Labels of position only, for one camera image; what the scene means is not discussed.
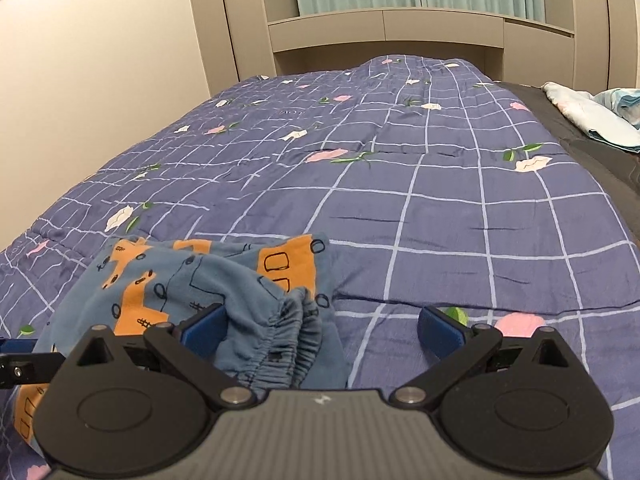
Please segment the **white blue crumpled cloth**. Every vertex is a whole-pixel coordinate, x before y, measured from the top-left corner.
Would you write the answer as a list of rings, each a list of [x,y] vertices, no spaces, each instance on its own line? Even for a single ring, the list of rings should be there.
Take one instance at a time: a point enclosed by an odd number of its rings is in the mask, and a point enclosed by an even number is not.
[[[561,114],[590,139],[639,153],[637,88],[615,88],[593,96],[549,81],[541,89]]]

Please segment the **blue orange patterned pants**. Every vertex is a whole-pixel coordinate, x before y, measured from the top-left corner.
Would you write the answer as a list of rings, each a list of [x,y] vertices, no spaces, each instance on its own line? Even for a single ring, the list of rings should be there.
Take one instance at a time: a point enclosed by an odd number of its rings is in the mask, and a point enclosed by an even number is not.
[[[211,240],[107,243],[55,309],[38,353],[69,354],[93,325],[137,336],[223,304],[229,325],[214,364],[261,396],[343,389],[348,365],[335,322],[333,255],[322,234],[277,245]]]

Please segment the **dark grey mattress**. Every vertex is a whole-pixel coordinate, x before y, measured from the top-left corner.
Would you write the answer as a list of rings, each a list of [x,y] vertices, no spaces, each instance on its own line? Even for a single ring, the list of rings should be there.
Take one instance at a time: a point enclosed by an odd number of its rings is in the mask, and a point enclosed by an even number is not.
[[[639,156],[588,138],[562,115],[541,89],[502,81],[497,84],[519,98],[564,150],[602,185],[639,245]]]

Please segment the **purple plaid floral quilt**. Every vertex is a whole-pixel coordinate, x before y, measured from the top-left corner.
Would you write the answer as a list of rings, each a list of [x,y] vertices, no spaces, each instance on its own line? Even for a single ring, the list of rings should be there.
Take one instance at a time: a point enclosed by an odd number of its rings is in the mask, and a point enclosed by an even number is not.
[[[612,406],[602,462],[639,474],[639,245],[602,185],[473,64],[380,56],[220,92],[67,191],[1,255],[1,333],[37,336],[116,233],[329,237],[349,385],[426,365],[420,307],[533,313]]]

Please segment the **beige headboard cabinet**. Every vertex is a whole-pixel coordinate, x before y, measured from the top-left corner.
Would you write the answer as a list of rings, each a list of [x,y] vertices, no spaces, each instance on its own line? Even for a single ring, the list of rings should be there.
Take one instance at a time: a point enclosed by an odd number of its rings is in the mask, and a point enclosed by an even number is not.
[[[208,88],[339,70],[382,54],[463,58],[491,78],[577,90],[639,82],[639,0],[544,0],[541,23],[470,10],[374,8],[303,15],[297,0],[191,0]]]

